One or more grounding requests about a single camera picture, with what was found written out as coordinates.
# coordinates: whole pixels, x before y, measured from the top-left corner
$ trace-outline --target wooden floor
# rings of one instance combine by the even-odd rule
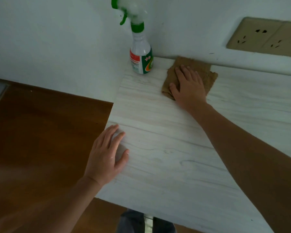
[[[31,86],[7,89],[0,101],[0,232],[11,232],[76,183],[111,108]],[[125,210],[94,199],[73,232],[114,232]]]

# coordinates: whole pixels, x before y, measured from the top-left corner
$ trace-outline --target hand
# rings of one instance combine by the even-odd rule
[[[175,68],[180,82],[180,91],[173,83],[169,87],[178,105],[192,114],[201,103],[207,103],[206,92],[203,81],[197,71],[193,71],[189,66],[183,65],[181,65],[181,70],[178,67]]]
[[[101,187],[115,178],[128,161],[129,150],[127,149],[121,159],[115,162],[116,150],[125,136],[125,132],[121,132],[111,142],[118,128],[118,125],[111,125],[105,129],[94,141],[89,154],[84,176],[96,181]]]

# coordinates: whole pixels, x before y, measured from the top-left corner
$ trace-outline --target bottle label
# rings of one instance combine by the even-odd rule
[[[152,48],[146,55],[134,55],[130,51],[130,61],[132,62],[132,70],[138,74],[147,74],[153,67]]]

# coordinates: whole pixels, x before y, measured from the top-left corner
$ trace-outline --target bottle neck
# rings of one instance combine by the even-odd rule
[[[138,41],[138,42],[146,41],[144,31],[142,31],[141,33],[132,32],[132,38],[134,41]]]

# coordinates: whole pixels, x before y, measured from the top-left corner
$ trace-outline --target brown cloth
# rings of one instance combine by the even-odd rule
[[[163,84],[162,87],[162,93],[169,97],[170,99],[175,100],[175,98],[173,97],[170,89],[169,89],[169,84],[170,83],[174,83],[177,87],[177,89],[180,89],[180,83],[178,80],[178,77],[175,73],[175,68],[176,67],[180,67],[180,65],[185,65],[185,66],[190,66],[194,71],[197,71],[198,74],[200,75],[200,77],[203,80],[203,84],[205,87],[205,91],[206,91],[206,95],[208,94],[208,92],[210,91],[210,89],[212,88],[215,80],[218,77],[217,73],[213,73],[210,71],[210,67],[211,64],[208,63],[204,63],[201,61],[197,61],[197,60],[193,60],[193,59],[189,59],[189,58],[185,58],[185,57],[177,57],[175,63],[173,64],[173,66],[171,66],[168,71],[167,71],[167,78]]]

